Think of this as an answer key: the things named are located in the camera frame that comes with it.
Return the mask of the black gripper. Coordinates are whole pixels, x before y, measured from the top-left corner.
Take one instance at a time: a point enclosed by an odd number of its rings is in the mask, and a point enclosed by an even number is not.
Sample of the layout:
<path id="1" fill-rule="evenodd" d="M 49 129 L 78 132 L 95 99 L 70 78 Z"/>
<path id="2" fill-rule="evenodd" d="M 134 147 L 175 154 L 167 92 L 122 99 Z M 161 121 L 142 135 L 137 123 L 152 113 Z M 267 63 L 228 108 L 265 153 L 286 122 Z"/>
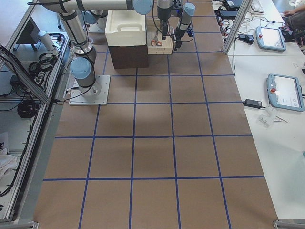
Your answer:
<path id="1" fill-rule="evenodd" d="M 157 0 L 157 15 L 162 21 L 171 17 L 172 0 Z"/>

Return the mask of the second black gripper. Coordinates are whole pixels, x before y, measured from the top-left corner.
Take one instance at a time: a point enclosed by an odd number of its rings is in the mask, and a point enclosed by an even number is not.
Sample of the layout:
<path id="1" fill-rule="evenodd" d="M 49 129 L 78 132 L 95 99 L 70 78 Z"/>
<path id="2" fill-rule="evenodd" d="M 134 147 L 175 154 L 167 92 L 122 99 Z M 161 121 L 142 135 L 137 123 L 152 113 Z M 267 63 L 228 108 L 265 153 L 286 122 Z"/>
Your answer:
<path id="1" fill-rule="evenodd" d="M 160 20 L 160 27 L 162 31 L 162 40 L 165 40 L 168 35 L 168 21 Z M 186 30 L 176 27 L 174 32 L 176 37 L 175 50 L 178 50 L 181 47 L 181 38 L 184 36 Z"/>

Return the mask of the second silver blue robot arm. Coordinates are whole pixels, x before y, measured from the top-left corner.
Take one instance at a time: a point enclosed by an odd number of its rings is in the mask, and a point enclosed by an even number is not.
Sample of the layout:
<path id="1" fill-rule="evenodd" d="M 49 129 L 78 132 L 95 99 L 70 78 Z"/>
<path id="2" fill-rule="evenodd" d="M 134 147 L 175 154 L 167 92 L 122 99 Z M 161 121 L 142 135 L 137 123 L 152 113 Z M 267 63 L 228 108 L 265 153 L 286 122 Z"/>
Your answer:
<path id="1" fill-rule="evenodd" d="M 187 33 L 189 37 L 193 38 L 191 19 L 194 16 L 194 14 L 195 14 L 195 5 L 193 5 L 190 2 L 187 2 L 182 6 L 182 14 L 174 30 L 177 48 L 181 47 L 183 43 L 181 38 L 185 35 L 185 33 Z"/>

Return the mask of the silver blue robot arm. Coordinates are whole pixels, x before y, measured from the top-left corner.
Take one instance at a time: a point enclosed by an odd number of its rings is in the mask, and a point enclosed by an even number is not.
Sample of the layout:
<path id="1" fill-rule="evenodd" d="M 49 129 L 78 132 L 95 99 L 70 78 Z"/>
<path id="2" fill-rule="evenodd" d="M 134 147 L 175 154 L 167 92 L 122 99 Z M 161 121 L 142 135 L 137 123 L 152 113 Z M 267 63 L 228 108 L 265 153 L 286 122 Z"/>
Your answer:
<path id="1" fill-rule="evenodd" d="M 78 83 L 80 97 L 92 99 L 102 88 L 96 82 L 94 73 L 96 50 L 89 42 L 76 11 L 135 10 L 140 15 L 146 15 L 153 9 L 154 3 L 154 0 L 38 0 L 28 4 L 41 5 L 60 15 L 74 45 L 76 59 L 71 62 L 71 73 Z"/>

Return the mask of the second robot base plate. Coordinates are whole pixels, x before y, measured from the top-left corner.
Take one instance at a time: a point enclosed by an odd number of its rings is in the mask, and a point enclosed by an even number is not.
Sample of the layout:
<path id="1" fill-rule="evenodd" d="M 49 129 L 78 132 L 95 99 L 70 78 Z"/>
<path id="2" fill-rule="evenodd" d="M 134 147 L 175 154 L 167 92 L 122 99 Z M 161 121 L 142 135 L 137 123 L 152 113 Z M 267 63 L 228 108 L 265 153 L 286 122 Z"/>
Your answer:
<path id="1" fill-rule="evenodd" d="M 90 24 L 88 28 L 89 33 L 105 33 L 105 22 L 97 22 L 96 24 Z"/>

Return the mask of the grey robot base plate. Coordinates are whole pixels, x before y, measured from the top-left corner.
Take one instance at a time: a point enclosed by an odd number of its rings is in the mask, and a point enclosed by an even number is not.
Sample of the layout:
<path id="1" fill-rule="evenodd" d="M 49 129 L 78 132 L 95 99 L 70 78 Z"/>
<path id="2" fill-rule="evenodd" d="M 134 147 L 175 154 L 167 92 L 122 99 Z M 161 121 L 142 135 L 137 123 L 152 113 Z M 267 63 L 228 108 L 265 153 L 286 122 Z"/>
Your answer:
<path id="1" fill-rule="evenodd" d="M 87 91 L 87 88 L 78 86 L 76 80 L 74 80 L 74 87 L 77 89 L 72 90 L 71 97 L 69 100 L 70 105 L 106 105 L 108 101 L 109 86 L 110 86 L 110 75 L 97 75 L 95 84 L 92 88 Z"/>

